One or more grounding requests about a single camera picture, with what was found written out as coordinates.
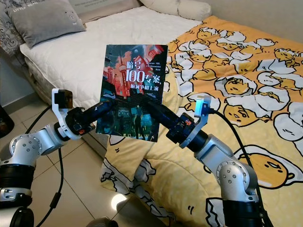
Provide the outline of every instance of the gray pillow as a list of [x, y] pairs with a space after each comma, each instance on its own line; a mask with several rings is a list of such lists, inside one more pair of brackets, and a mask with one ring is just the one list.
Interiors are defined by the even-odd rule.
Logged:
[[30, 48], [61, 35], [85, 31], [67, 0], [33, 2], [9, 8], [8, 15]]

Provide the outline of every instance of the black cable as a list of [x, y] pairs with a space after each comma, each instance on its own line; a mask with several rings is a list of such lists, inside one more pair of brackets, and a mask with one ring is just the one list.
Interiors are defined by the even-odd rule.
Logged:
[[53, 211], [53, 209], [56, 208], [56, 206], [57, 206], [57, 204], [59, 202], [60, 196], [61, 196], [61, 189], [63, 187], [63, 180], [64, 180], [63, 161], [62, 161], [61, 148], [58, 149], [58, 153], [59, 153], [59, 161], [60, 161], [60, 169], [61, 169], [61, 180], [60, 180], [59, 190], [58, 190], [58, 192], [56, 192], [56, 194], [53, 197], [53, 200], [52, 200], [51, 205], [50, 205], [51, 208], [49, 209], [49, 211], [47, 212], [47, 214], [44, 216], [44, 218], [40, 221], [40, 223], [36, 227], [40, 227], [45, 222], [45, 220], [51, 214], [51, 212]]
[[[239, 137], [239, 135], [238, 135], [236, 129], [235, 129], [234, 126], [232, 125], [232, 123], [227, 119], [227, 117], [224, 116], [224, 114], [220, 113], [219, 111], [216, 111], [216, 110], [214, 110], [214, 109], [210, 109], [210, 114], [216, 114], [216, 115], [220, 116], [220, 117], [221, 117], [223, 120], [225, 120], [225, 122], [229, 125], [229, 127], [231, 128], [232, 132], [234, 133], [234, 135], [235, 135], [235, 137], [236, 137], [236, 139], [237, 139], [237, 141], [238, 141], [238, 143], [239, 143], [239, 145], [240, 145], [241, 150], [243, 151], [243, 154], [244, 154], [244, 156], [245, 156], [245, 158], [246, 158], [246, 160], [247, 160], [248, 165], [249, 165], [251, 168], [253, 168], [252, 163], [251, 163], [251, 161], [250, 161], [250, 158], [249, 158], [249, 156], [248, 156], [248, 154], [247, 154], [247, 152], [246, 152], [246, 150], [245, 150], [245, 147], [244, 147], [244, 145], [243, 145], [243, 143], [242, 143], [242, 141], [241, 141], [241, 139], [240, 139], [240, 137]], [[263, 215], [264, 215], [263, 220], [264, 220], [264, 222], [265, 222], [265, 224], [266, 224], [265, 226], [266, 226], [266, 227], [267, 227], [267, 226], [269, 226], [269, 227], [274, 227], [273, 224], [271, 223], [270, 219], [269, 219], [269, 216], [268, 216], [267, 211], [265, 210], [265, 208], [264, 208], [264, 206], [263, 206], [263, 201], [262, 201], [262, 197], [261, 197], [261, 191], [260, 191], [259, 184], [257, 184], [256, 191], [257, 191], [259, 203], [260, 203], [260, 206], [261, 206], [260, 208], [261, 208], [262, 213], [263, 213]]]
[[46, 111], [48, 111], [50, 108], [52, 107], [52, 105], [48, 106], [45, 110], [42, 111], [42, 113], [40, 113], [40, 115], [36, 118], [36, 120], [31, 124], [31, 126], [28, 128], [28, 130], [26, 131], [25, 134], [29, 134], [29, 132], [32, 130], [32, 128], [34, 127], [34, 125], [40, 120], [40, 118], [46, 113]]

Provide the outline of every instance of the book cover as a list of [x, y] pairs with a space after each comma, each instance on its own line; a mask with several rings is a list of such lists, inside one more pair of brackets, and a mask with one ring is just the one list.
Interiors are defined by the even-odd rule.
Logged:
[[157, 142], [159, 123], [142, 105], [162, 103], [166, 45], [107, 45], [100, 101], [117, 105], [97, 122], [97, 133]]

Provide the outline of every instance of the white mattress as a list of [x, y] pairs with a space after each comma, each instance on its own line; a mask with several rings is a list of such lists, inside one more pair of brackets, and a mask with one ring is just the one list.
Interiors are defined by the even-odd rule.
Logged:
[[88, 108], [100, 99], [107, 44], [168, 44], [200, 23], [139, 7], [89, 22], [86, 32], [20, 49], [54, 87], [73, 92], [74, 106]]

